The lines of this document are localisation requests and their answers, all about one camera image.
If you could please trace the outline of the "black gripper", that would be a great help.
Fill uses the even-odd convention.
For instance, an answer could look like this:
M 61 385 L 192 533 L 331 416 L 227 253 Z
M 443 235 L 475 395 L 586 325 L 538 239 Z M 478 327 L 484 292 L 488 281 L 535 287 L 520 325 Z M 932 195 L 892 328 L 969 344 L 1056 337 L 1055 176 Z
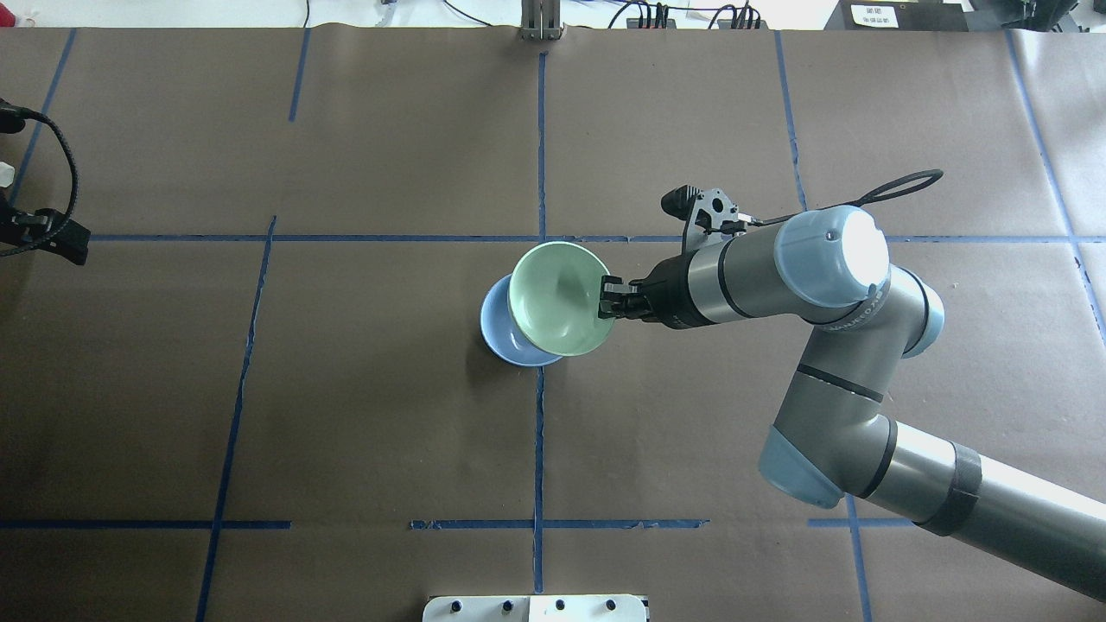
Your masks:
M 691 329 L 688 265 L 688 258 L 669 258 L 656 265 L 645 278 L 632 281 L 613 274 L 601 276 L 598 319 Z

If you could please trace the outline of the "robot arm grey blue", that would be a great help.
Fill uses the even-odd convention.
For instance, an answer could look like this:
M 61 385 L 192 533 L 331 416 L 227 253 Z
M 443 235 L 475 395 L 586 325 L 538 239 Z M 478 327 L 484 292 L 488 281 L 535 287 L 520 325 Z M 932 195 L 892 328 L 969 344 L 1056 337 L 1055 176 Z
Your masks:
M 639 280 L 605 276 L 598 314 L 671 329 L 799 317 L 812 332 L 760 454 L 766 483 L 826 509 L 865 499 L 1103 599 L 1103 502 L 881 413 L 899 362 L 943 331 L 945 304 L 890 263 L 869 212 L 799 212 L 686 249 Z

